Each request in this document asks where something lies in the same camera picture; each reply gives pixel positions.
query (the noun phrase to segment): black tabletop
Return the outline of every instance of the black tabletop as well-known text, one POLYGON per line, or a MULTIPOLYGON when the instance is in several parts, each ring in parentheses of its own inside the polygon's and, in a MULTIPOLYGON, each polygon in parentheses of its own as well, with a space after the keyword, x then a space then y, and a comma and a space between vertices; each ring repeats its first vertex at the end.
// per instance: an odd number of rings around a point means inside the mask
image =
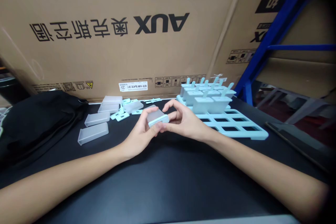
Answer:
MULTIPOLYGON (((166 102, 154 104, 162 109, 166 102)), ((321 171, 265 126, 266 121, 278 120, 237 98, 230 105, 269 133, 265 141, 247 138, 237 141, 325 181, 321 171)), ((90 105, 87 114, 97 113, 98 108, 99 105, 90 105)), ((85 118, 27 168, 0 174, 0 188, 57 164, 118 145, 139 116, 131 115, 120 122, 110 120, 109 134, 80 146, 77 139, 79 130, 85 128, 85 118)), ((206 144, 165 132, 154 138, 140 155, 74 193, 38 222, 142 224, 288 213, 272 195, 206 144)))

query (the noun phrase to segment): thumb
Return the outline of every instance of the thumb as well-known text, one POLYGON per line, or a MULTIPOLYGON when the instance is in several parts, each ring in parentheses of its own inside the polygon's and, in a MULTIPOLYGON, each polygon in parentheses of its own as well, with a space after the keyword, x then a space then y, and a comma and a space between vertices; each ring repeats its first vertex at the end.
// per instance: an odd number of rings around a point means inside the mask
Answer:
POLYGON ((149 130, 147 130, 146 135, 152 139, 156 134, 160 132, 160 130, 163 128, 162 122, 158 122, 154 124, 152 127, 150 127, 149 130))
POLYGON ((166 123, 163 124, 163 127, 170 132, 177 133, 179 135, 183 135, 183 128, 181 127, 180 124, 171 124, 171 123, 166 123))

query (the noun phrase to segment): popsicle mold rack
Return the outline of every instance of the popsicle mold rack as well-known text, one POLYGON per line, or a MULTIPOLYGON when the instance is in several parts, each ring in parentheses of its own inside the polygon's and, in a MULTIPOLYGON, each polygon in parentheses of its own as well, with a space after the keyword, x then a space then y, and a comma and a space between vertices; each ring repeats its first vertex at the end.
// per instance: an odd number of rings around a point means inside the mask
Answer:
MULTIPOLYGON (((178 95, 176 100, 186 105, 186 102, 183 101, 181 95, 178 95)), ((209 112, 206 112, 205 114, 196 114, 196 116, 210 128, 231 138, 265 140, 268 137, 267 131, 244 116, 238 110, 231 109, 229 105, 221 114, 210 114, 209 112)))

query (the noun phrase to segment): aux logo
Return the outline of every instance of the aux logo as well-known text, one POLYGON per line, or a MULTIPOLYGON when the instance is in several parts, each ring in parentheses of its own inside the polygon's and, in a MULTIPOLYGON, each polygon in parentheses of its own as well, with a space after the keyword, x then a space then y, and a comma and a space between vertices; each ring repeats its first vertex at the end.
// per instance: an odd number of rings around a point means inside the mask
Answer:
MULTIPOLYGON (((186 13, 184 16, 175 16, 175 14, 169 14, 169 19, 170 19, 170 23, 171 26, 173 27, 173 31, 174 32, 179 32, 184 23, 186 22, 189 13, 186 13)), ((152 30, 149 30, 149 28, 147 27, 147 22, 149 21, 149 19, 151 18, 151 16, 146 16, 144 20, 142 20, 141 17, 139 16, 135 16, 134 19, 138 22, 139 24, 139 29, 136 31, 135 34, 140 34, 140 32, 144 32, 144 33, 156 33, 156 21, 158 18, 162 19, 162 32, 168 32, 168 17, 165 14, 157 14, 155 16, 152 17, 151 19, 151 28, 152 30)))

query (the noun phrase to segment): black bag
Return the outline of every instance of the black bag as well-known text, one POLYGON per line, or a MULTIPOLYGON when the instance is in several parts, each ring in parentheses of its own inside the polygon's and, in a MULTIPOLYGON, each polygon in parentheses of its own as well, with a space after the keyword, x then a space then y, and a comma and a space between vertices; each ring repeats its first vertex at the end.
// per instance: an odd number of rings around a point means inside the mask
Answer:
POLYGON ((82 120, 87 100, 48 91, 15 104, 2 122, 0 167, 26 166, 60 141, 82 120))

